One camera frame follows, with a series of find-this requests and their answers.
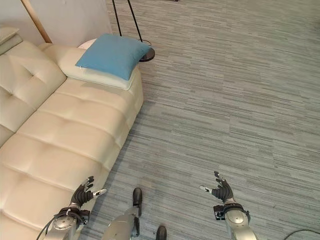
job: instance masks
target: striped carpet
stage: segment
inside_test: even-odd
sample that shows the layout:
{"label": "striped carpet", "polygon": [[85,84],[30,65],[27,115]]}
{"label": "striped carpet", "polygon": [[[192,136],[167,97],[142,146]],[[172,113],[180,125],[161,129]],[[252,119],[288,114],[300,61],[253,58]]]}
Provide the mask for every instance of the striped carpet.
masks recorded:
{"label": "striped carpet", "polygon": [[[121,30],[137,37],[126,0]],[[99,240],[143,190],[140,240],[228,240],[214,220],[225,175],[261,240],[320,231],[320,1],[132,0],[156,57],[145,102],[81,240]],[[112,29],[117,25],[107,3]],[[318,240],[311,232],[289,240]]]}

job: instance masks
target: robotic arm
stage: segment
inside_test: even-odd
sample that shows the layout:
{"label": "robotic arm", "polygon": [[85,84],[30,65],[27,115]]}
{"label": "robotic arm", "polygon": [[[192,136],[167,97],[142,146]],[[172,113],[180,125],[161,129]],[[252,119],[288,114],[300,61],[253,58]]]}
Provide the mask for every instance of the robotic arm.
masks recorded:
{"label": "robotic arm", "polygon": [[90,211],[81,210],[84,203],[104,194],[107,190],[101,189],[96,192],[89,190],[93,186],[94,177],[88,177],[72,195],[68,207],[62,208],[51,221],[42,229],[37,240],[45,230],[44,240],[71,240],[80,225],[86,225],[89,221]]}
{"label": "robotic arm", "polygon": [[245,211],[241,204],[236,203],[231,187],[220,173],[215,171],[214,176],[218,182],[218,188],[210,189],[206,186],[200,186],[200,189],[223,201],[223,205],[213,207],[215,219],[225,220],[232,240],[258,240],[249,227],[249,211]]}

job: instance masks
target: wooden pole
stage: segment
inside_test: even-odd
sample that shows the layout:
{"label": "wooden pole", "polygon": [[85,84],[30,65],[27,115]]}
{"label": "wooden pole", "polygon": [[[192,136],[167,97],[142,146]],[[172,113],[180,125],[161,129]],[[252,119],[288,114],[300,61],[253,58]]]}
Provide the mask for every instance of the wooden pole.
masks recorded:
{"label": "wooden pole", "polygon": [[44,26],[42,26],[34,8],[31,6],[31,3],[29,0],[20,0],[21,3],[23,4],[24,8],[26,9],[26,11],[28,12],[30,18],[32,19],[34,25],[36,26],[36,28],[38,29],[39,33],[41,34],[42,38],[44,39],[44,41],[46,43],[52,44],[52,41],[49,37],[49,35],[47,34]]}

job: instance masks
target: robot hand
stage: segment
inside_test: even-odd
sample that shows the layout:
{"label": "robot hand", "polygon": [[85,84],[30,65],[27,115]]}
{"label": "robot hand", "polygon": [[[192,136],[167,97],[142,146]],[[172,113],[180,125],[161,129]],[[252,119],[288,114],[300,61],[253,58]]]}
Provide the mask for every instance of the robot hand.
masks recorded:
{"label": "robot hand", "polygon": [[222,176],[220,176],[220,173],[217,171],[214,171],[214,176],[216,177],[216,181],[219,183],[218,188],[210,189],[206,186],[200,186],[200,189],[211,193],[218,199],[221,199],[224,204],[235,203],[236,201],[234,199],[234,194],[227,181]]}
{"label": "robot hand", "polygon": [[69,205],[70,208],[80,209],[84,203],[89,202],[93,198],[97,198],[107,191],[106,189],[101,189],[99,191],[91,192],[89,189],[93,187],[94,180],[94,176],[90,176],[81,183],[72,195]]}

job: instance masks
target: tufted sofa backrest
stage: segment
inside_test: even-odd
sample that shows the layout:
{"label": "tufted sofa backrest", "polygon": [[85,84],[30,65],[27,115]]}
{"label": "tufted sofa backrest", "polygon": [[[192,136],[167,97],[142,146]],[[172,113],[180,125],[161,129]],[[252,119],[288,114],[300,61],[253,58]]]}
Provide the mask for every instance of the tufted sofa backrest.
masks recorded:
{"label": "tufted sofa backrest", "polygon": [[0,26],[0,147],[67,78],[17,31]]}

